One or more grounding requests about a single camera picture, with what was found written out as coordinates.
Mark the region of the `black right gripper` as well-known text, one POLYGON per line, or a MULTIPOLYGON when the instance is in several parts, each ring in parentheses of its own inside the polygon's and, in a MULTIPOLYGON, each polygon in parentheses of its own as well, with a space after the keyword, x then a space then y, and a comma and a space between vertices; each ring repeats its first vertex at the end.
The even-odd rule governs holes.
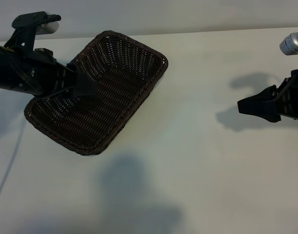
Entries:
POLYGON ((268 122, 279 122, 280 116, 298 120, 298 69, 291 71, 291 76, 285 78, 278 89, 272 85, 256 95, 239 100, 238 110, 241 114, 260 117, 268 122), (274 98, 275 104, 264 102, 274 98))

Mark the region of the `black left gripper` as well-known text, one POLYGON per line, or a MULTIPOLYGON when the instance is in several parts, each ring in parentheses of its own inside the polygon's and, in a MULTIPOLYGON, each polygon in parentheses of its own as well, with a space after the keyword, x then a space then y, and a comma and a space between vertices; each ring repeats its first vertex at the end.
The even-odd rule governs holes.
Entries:
POLYGON ((23 82, 21 91, 37 98, 77 98, 92 96, 97 92, 96 83, 73 63, 59 63, 53 52, 44 48, 22 48, 21 68, 29 81, 23 82))

